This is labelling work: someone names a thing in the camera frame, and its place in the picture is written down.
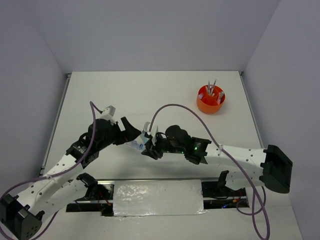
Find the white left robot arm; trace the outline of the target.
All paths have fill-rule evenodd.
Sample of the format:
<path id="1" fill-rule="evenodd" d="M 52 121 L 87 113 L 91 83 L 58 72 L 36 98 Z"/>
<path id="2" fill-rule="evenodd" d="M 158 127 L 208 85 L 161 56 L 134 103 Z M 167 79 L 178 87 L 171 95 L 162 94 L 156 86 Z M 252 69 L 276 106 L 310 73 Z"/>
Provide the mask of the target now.
<path id="1" fill-rule="evenodd" d="M 93 121 L 67 150 L 60 161 L 29 187 L 15 196 L 0 199 L 0 222 L 19 240 L 36 239 L 43 222 L 70 202 L 97 196 L 98 181 L 84 169 L 110 145 L 135 140 L 141 131 L 122 117 L 124 130 L 111 117 Z"/>

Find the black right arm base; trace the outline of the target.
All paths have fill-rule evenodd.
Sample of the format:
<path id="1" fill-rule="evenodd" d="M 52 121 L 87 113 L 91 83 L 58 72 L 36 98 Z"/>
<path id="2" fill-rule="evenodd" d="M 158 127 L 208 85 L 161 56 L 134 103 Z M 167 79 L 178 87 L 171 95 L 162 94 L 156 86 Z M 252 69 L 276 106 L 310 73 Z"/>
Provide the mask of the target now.
<path id="1" fill-rule="evenodd" d="M 225 170 L 220 173 L 218 180 L 201 182 L 201 195 L 205 210 L 235 209 L 237 204 L 240 208 L 249 207 L 245 188 L 232 190 L 226 186 L 228 174 L 229 171 Z"/>

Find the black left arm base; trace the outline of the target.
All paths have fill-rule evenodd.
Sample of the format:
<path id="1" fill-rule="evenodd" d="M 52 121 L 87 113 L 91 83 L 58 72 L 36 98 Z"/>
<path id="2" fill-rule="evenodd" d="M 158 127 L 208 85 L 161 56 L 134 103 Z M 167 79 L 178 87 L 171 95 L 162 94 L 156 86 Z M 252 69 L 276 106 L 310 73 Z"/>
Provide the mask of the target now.
<path id="1" fill-rule="evenodd" d="M 67 213 L 99 213 L 103 217 L 113 217 L 114 184 L 101 184 L 88 173 L 76 177 L 84 184 L 85 194 L 66 206 Z"/>

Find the clear purple pen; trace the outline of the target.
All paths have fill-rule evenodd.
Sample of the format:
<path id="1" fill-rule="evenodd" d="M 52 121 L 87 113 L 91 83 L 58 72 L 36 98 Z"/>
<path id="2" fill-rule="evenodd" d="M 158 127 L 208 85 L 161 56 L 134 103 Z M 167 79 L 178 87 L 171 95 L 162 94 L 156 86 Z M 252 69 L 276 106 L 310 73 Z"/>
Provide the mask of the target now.
<path id="1" fill-rule="evenodd" d="M 208 95 L 211 95 L 211 84 L 210 84 L 210 81 L 208 81 L 208 84 L 207 84 L 207 93 L 208 93 Z"/>

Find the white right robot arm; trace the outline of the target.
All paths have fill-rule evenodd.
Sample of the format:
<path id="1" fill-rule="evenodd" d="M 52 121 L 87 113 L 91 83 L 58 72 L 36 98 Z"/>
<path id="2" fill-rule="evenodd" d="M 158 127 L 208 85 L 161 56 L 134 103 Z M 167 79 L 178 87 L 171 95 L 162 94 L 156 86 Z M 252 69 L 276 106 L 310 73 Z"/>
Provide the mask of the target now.
<path id="1" fill-rule="evenodd" d="M 164 133 L 146 133 L 147 142 L 142 155 L 154 160 L 164 154 L 182 154 L 195 165 L 225 165 L 238 170 L 225 169 L 218 176 L 217 190 L 223 196 L 251 186 L 262 186 L 279 194 L 287 194 L 291 187 L 293 162 L 276 145 L 267 148 L 241 148 L 216 146 L 212 141 L 190 136 L 178 125 Z"/>

